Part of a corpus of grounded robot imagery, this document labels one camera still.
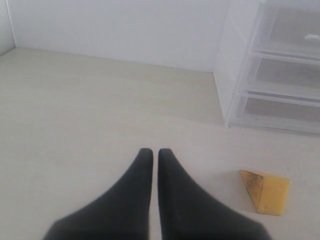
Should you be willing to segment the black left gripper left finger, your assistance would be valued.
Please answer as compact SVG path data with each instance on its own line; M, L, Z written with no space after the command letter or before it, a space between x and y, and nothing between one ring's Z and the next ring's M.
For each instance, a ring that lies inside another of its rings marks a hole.
M46 240L147 240L153 151L139 150L123 176L104 194L57 220Z

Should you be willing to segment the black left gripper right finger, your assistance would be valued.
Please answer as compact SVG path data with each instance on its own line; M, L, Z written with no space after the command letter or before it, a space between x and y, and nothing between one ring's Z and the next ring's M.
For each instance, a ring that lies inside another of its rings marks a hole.
M270 240L266 228L201 188L173 151L158 152L158 207L164 240Z

